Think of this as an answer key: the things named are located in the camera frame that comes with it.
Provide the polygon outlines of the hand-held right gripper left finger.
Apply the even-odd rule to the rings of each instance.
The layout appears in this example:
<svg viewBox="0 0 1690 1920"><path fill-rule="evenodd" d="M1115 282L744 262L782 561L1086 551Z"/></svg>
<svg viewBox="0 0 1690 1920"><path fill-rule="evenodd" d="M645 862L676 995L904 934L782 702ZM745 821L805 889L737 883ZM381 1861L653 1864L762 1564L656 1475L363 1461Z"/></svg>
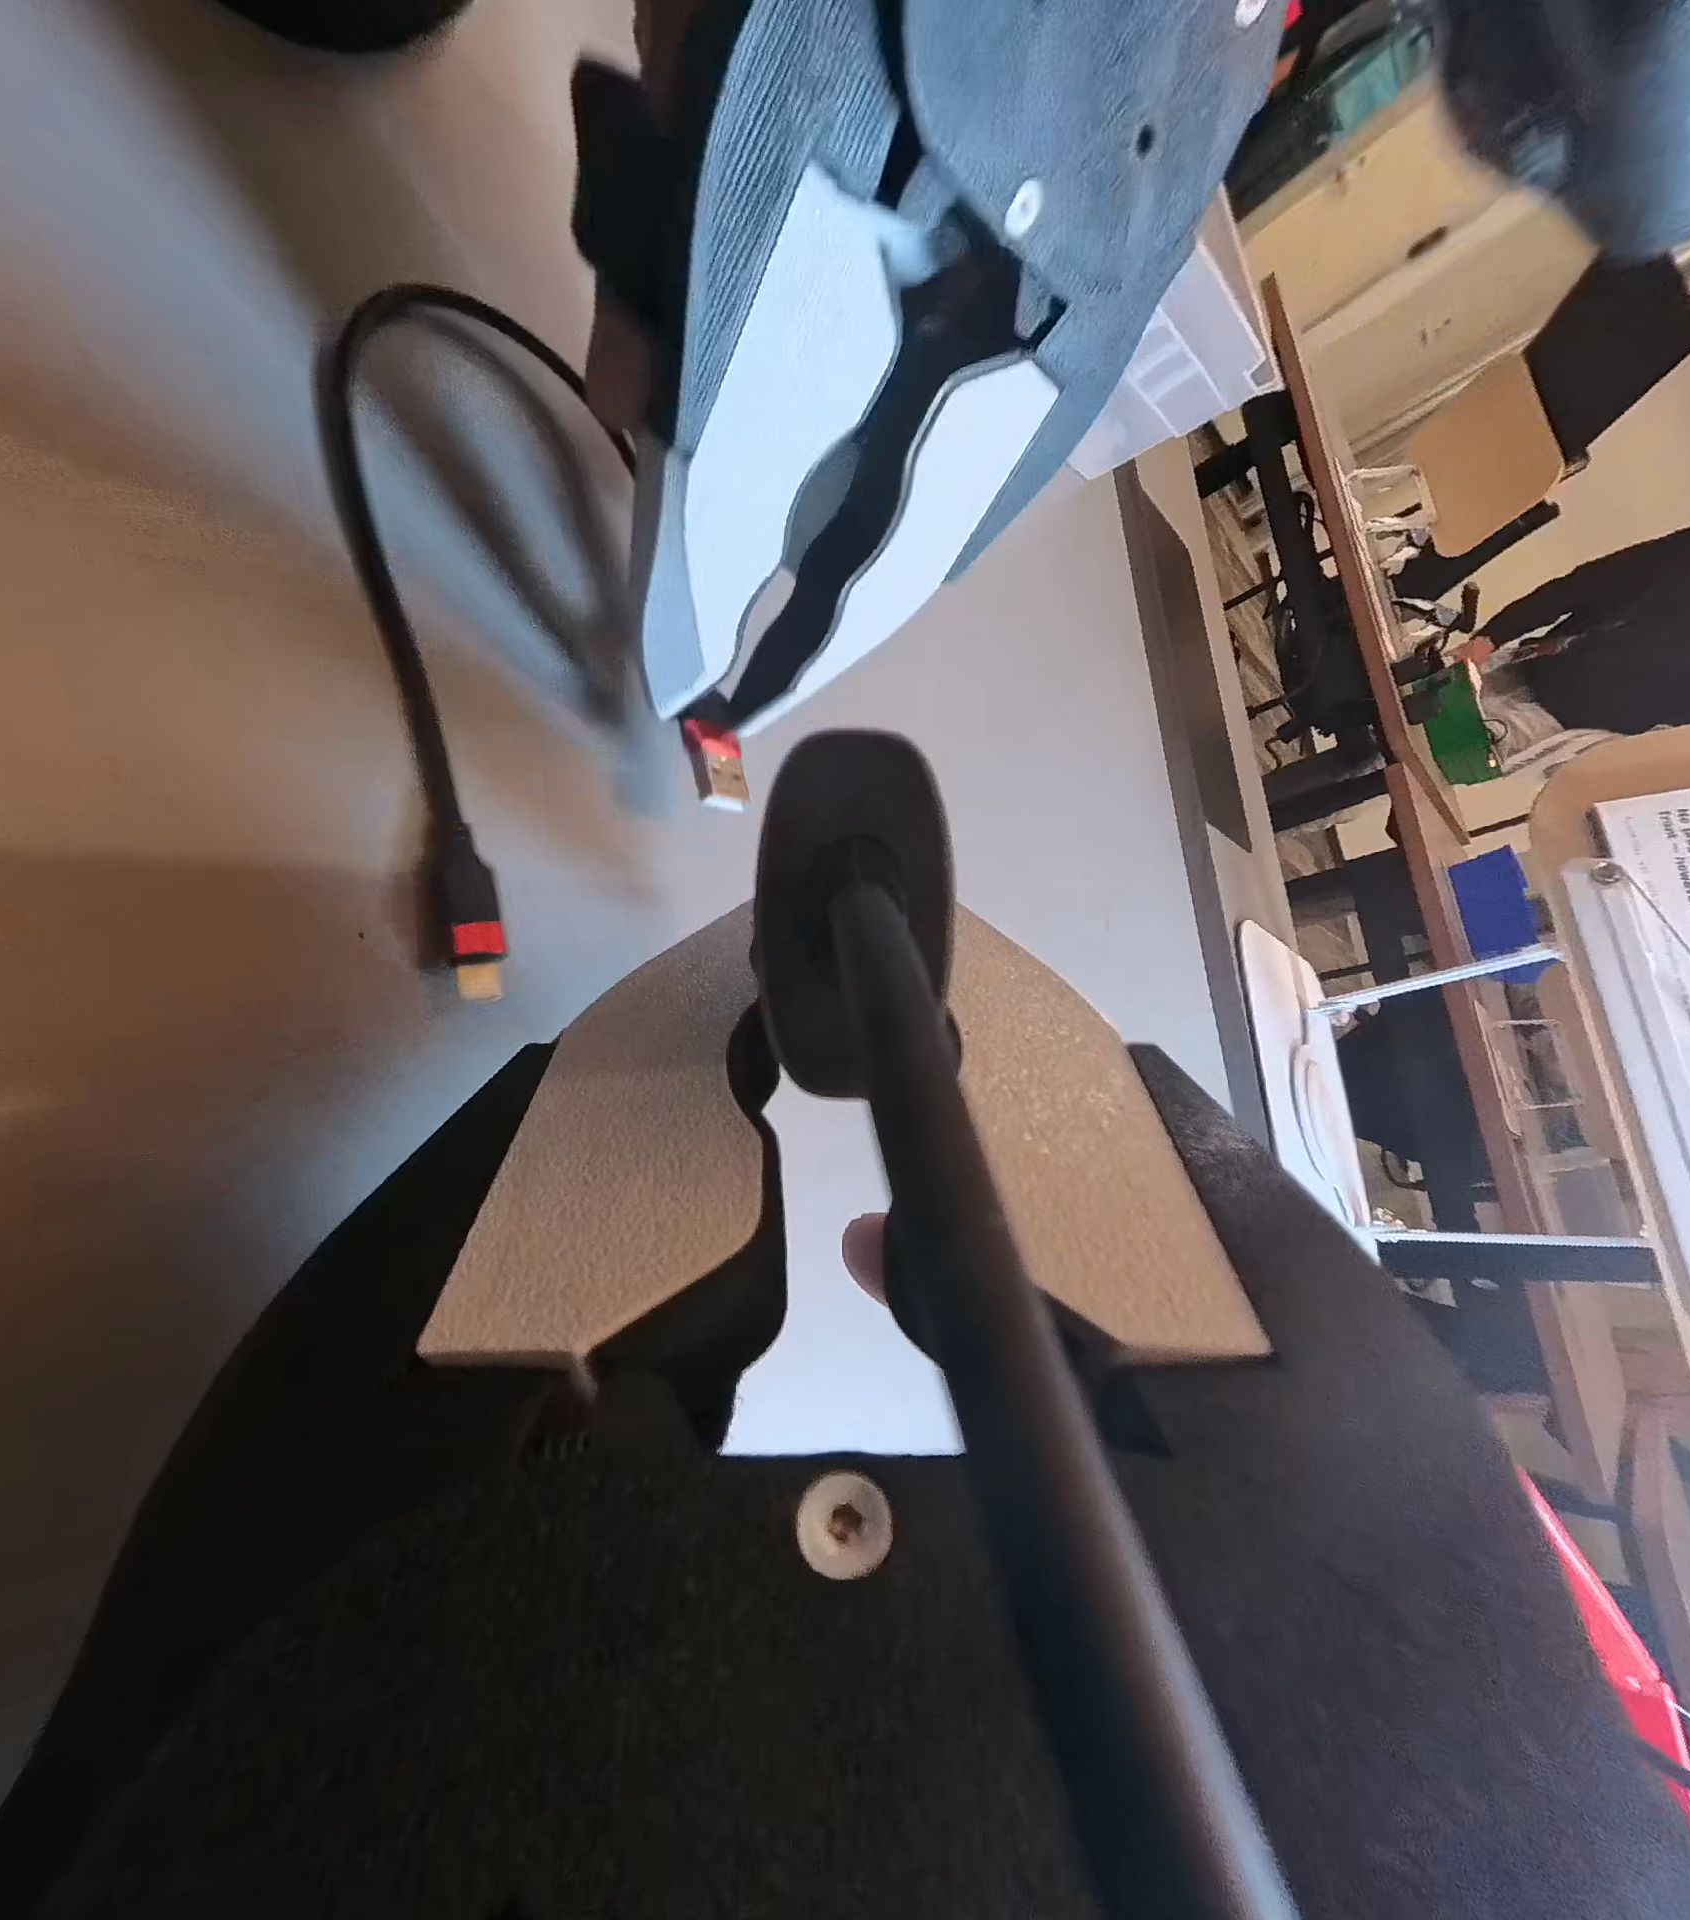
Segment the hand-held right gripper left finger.
<svg viewBox="0 0 1690 1920"><path fill-rule="evenodd" d="M751 944L739 904L551 1045L418 1334L425 1367L649 1377L706 1452L724 1446L789 1290Z"/></svg>

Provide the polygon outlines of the clear storage bin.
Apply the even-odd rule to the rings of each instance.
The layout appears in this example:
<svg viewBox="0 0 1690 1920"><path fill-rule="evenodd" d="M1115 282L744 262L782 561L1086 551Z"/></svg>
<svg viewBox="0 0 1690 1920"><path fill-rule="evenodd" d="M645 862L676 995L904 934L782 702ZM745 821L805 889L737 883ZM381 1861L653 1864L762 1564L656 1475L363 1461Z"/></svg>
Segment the clear storage bin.
<svg viewBox="0 0 1690 1920"><path fill-rule="evenodd" d="M1067 464L1103 476L1279 386L1237 229L1215 203Z"/></svg>

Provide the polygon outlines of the black usb cable red plugs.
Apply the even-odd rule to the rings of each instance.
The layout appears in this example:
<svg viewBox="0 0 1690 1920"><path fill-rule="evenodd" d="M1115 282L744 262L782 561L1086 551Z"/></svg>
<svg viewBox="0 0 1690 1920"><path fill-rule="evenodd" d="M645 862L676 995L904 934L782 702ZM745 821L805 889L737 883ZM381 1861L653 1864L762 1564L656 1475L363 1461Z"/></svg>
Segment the black usb cable red plugs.
<svg viewBox="0 0 1690 1920"><path fill-rule="evenodd" d="M478 848L459 797L422 641L378 528L361 452L360 398L368 355L381 336L403 327L425 329L461 348L511 393L531 426L585 589L577 603L561 598L545 573L526 562L518 596L565 663L579 714L629 750L631 768L641 764L633 687L645 694L653 690L652 669L633 664L631 564L615 558L585 458L524 365L573 400L631 481L640 478L640 455L631 435L602 421L577 370L548 343L496 304L452 286L403 280L363 297L325 343L314 370L314 421L331 510L398 693L424 807L430 955L447 970L459 1001L491 1005L503 996L511 959L502 889Z"/></svg>

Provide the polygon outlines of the red storage bin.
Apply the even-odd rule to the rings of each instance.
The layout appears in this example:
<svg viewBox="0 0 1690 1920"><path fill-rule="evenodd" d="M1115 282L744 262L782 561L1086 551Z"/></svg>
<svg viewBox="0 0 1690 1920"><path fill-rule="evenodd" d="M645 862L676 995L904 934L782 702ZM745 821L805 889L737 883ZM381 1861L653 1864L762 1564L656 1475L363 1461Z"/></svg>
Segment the red storage bin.
<svg viewBox="0 0 1690 1920"><path fill-rule="evenodd" d="M1515 1468L1515 1478L1551 1549L1600 1674L1617 1699L1629 1733L1673 1774L1690 1774L1688 1724L1673 1687L1551 1503L1522 1466Z"/></svg>

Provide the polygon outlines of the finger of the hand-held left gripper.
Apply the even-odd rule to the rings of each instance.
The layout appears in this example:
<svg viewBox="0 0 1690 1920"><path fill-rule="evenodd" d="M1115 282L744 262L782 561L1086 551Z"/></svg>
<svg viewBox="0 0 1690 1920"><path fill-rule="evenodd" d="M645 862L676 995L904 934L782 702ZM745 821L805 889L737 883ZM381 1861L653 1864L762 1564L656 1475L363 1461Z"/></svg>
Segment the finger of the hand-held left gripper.
<svg viewBox="0 0 1690 1920"><path fill-rule="evenodd" d="M913 241L810 161L693 443L640 433L640 674L657 721L715 698L758 605L773 618L730 693L734 721L769 713L829 641L879 545L854 519L891 512L866 481L866 421L902 356L894 267Z"/></svg>
<svg viewBox="0 0 1690 1920"><path fill-rule="evenodd" d="M900 464L867 444L724 700L750 739L867 659L953 575L1055 405L1030 359L956 379Z"/></svg>

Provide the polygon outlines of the cardboard box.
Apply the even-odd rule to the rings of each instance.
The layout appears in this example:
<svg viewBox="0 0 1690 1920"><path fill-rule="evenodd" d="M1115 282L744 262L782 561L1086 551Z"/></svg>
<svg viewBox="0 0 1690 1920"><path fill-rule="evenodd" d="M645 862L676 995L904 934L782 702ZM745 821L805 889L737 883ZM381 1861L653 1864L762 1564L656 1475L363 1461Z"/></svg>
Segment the cardboard box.
<svg viewBox="0 0 1690 1920"><path fill-rule="evenodd" d="M1507 351L1418 423L1408 441L1441 561L1477 548L1583 468L1598 431L1577 390L1544 382Z"/></svg>

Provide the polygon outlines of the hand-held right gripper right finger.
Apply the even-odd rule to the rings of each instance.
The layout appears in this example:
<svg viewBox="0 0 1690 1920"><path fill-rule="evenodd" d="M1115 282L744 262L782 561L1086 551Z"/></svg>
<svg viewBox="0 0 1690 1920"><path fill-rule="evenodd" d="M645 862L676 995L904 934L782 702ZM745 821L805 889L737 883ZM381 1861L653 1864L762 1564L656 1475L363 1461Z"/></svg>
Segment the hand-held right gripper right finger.
<svg viewBox="0 0 1690 1920"><path fill-rule="evenodd" d="M1270 1341L1114 1026L973 913L951 931L957 1087L1024 1273L1103 1445L1171 1452L1154 1375Z"/></svg>

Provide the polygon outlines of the wooden office desk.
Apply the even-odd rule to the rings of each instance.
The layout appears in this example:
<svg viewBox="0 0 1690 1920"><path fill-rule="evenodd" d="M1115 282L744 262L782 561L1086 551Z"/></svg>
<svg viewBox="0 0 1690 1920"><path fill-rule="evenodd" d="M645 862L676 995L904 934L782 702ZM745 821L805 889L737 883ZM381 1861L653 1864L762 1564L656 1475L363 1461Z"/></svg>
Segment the wooden office desk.
<svg viewBox="0 0 1690 1920"><path fill-rule="evenodd" d="M1297 458L1312 485L1315 516L1335 564L1335 579L1360 652L1363 690L1376 710L1385 761L1403 768L1415 798L1441 822L1445 839L1462 848L1471 840L1471 830L1462 816L1449 780L1423 753L1421 730L1405 718L1402 690L1392 677L1390 646L1399 633L1390 589L1381 581L1363 512L1350 490L1348 468L1339 458L1337 423L1320 402L1313 372L1301 348L1301 334L1289 321L1288 300L1278 276L1264 276L1262 307L1266 339L1291 407Z"/></svg>

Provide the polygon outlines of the person's left hand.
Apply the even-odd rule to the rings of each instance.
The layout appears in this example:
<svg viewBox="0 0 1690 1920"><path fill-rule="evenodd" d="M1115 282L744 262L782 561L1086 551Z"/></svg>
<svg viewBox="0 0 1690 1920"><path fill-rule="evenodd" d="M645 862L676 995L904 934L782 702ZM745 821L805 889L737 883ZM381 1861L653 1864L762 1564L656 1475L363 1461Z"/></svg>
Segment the person's left hand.
<svg viewBox="0 0 1690 1920"><path fill-rule="evenodd" d="M602 60L570 76L570 231L591 271L585 393L603 426L670 435L696 161L653 91Z"/></svg>

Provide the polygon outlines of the blue bin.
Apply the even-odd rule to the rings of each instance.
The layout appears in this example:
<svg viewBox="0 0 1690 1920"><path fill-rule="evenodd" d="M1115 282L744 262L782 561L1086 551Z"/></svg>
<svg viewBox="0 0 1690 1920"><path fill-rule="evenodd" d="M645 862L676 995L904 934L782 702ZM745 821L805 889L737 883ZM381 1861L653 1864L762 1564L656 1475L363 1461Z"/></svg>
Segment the blue bin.
<svg viewBox="0 0 1690 1920"><path fill-rule="evenodd" d="M1445 869L1465 949L1475 962L1541 949L1541 933L1517 853L1497 847Z"/></svg>

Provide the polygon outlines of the green box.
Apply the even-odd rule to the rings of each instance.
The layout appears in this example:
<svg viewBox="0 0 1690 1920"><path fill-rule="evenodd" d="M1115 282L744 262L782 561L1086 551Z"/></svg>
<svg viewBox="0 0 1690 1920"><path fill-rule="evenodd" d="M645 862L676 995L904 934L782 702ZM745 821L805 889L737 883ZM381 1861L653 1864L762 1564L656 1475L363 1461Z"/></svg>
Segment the green box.
<svg viewBox="0 0 1690 1920"><path fill-rule="evenodd" d="M1445 784L1465 788L1502 778L1497 745L1467 664L1443 664L1414 683L1403 694L1403 708Z"/></svg>

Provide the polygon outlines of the grey usb hub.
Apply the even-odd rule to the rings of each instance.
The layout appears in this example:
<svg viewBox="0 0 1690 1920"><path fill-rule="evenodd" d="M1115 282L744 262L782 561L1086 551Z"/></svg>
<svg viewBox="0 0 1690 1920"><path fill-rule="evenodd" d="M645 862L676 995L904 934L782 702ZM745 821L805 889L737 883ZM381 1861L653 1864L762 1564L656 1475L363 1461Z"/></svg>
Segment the grey usb hub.
<svg viewBox="0 0 1690 1920"><path fill-rule="evenodd" d="M813 733L784 757L762 815L750 960L780 1069L805 1095L861 1098L831 900L887 894L938 1006L953 962L953 845L938 780L894 733Z"/></svg>

